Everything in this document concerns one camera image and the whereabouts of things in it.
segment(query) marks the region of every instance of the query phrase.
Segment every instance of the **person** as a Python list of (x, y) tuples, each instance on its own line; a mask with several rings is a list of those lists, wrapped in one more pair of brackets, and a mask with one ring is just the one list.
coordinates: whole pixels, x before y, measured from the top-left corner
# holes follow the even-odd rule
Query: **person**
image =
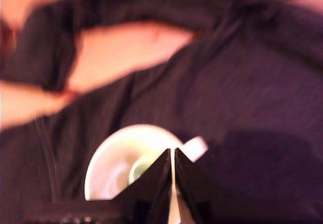
[[(2, 18), (7, 21), (2, 22), (5, 33), (5, 39), (1, 40), (2, 64), (13, 49), (17, 39), (15, 32), (23, 28), (32, 9), (53, 1), (2, 0)], [(323, 0), (290, 0), (290, 3), (323, 14)], [(81, 32), (78, 36), (78, 56), (64, 91), (53, 93), (30, 85), (1, 82), (2, 130), (38, 116), (56, 113), (80, 94), (113, 82), (134, 70), (164, 62), (193, 38), (193, 31), (155, 22), (127, 23)], [(113, 53), (106, 53), (107, 48), (111, 48)]]

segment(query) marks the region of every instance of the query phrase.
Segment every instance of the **black object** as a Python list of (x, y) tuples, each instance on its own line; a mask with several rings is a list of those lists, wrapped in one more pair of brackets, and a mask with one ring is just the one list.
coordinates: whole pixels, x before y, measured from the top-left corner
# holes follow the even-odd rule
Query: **black object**
[(166, 224), (172, 194), (170, 149), (113, 200), (65, 201), (42, 206), (23, 224)]
[[(250, 198), (221, 187), (179, 148), (175, 150), (175, 178), (180, 191), (182, 224), (320, 223), (315, 218), (292, 219), (291, 203), (286, 201)], [(22, 224), (167, 224), (171, 194), (171, 150), (167, 149), (113, 200), (61, 201), (45, 205)]]

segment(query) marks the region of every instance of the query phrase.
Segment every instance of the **dark shirt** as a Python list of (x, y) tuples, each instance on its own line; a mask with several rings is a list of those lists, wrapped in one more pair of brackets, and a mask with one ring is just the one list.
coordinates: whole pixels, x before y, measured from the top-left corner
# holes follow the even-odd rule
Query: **dark shirt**
[[(276, 0), (63, 0), (29, 17), (2, 79), (61, 90), (76, 33), (134, 20), (199, 36), (162, 65), (4, 130), (1, 223), (84, 199), (97, 147), (138, 123), (183, 142), (202, 136), (210, 149), (196, 164), (245, 200), (230, 215), (323, 219), (323, 17), (310, 11)], [(248, 205), (252, 198), (264, 206)], [(267, 200), (277, 204), (267, 208)]]

